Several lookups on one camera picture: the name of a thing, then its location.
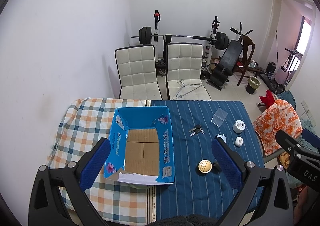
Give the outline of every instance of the car key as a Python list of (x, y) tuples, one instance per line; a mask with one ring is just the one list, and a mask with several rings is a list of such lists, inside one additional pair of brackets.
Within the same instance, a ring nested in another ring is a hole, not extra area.
[(201, 129), (201, 125), (199, 125), (199, 124), (196, 125), (193, 129), (190, 129), (189, 132), (192, 132), (192, 131), (194, 131), (196, 129)]
[(196, 128), (195, 131), (190, 136), (193, 136), (195, 134), (199, 134), (202, 128)]

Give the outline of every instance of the electrical outlet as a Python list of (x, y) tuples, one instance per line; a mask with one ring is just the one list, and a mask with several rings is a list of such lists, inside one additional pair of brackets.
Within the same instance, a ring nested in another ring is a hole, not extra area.
[(301, 105), (302, 105), (302, 107), (303, 107), (303, 109), (304, 109), (305, 111), (307, 111), (307, 110), (309, 109), (309, 107), (308, 107), (308, 105), (307, 105), (307, 103), (306, 103), (305, 100), (302, 100)]
[(315, 119), (314, 119), (314, 117), (313, 117), (313, 115), (311, 113), (311, 110), (309, 109), (306, 101), (302, 100), (301, 105), (302, 105), (304, 111), (306, 112), (306, 114), (307, 114), (312, 126), (315, 127), (316, 126), (316, 121), (315, 121)]
[(315, 118), (313, 116), (311, 116), (311, 118), (309, 118), (311, 124), (312, 124), (312, 127), (315, 127), (316, 126), (316, 121), (315, 121)]

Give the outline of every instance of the weight plate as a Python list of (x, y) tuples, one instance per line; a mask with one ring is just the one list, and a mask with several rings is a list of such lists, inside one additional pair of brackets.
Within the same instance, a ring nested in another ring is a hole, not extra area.
[(139, 30), (139, 43), (142, 44), (142, 29)]
[(147, 27), (142, 27), (142, 31), (141, 31), (141, 44), (147, 44), (147, 41), (146, 41), (146, 30), (147, 30)]
[(160, 69), (159, 70), (159, 74), (161, 75), (161, 76), (164, 76), (165, 74), (166, 74), (166, 70), (165, 69)]
[(146, 44), (151, 44), (151, 27), (146, 27)]
[(214, 43), (215, 48), (222, 49), (222, 47), (224, 45), (224, 36), (222, 35), (222, 33), (217, 32), (216, 39), (217, 39), (217, 41)]
[(229, 37), (225, 33), (222, 33), (222, 34), (225, 36), (224, 37), (224, 45), (223, 45), (222, 49), (226, 49), (229, 46)]

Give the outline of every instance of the red cloth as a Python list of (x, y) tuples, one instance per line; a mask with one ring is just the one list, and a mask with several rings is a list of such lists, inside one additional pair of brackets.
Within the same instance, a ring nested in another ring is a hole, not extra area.
[(266, 96), (260, 97), (260, 100), (262, 103), (265, 103), (267, 108), (271, 107), (275, 102), (275, 99), (273, 98), (272, 92), (270, 90), (267, 90)]

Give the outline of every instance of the barbell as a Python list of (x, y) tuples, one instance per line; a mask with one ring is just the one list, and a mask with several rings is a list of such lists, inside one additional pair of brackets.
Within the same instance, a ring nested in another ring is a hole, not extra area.
[[(139, 30), (139, 36), (131, 36), (131, 38), (139, 38), (141, 44), (151, 44), (152, 37), (164, 37), (163, 34), (152, 34), (151, 27), (143, 27)], [(225, 33), (217, 32), (215, 38), (202, 37), (202, 36), (189, 36), (189, 35), (170, 35), (171, 37), (185, 37), (194, 40), (210, 41), (216, 49), (224, 50), (229, 46), (229, 38)]]

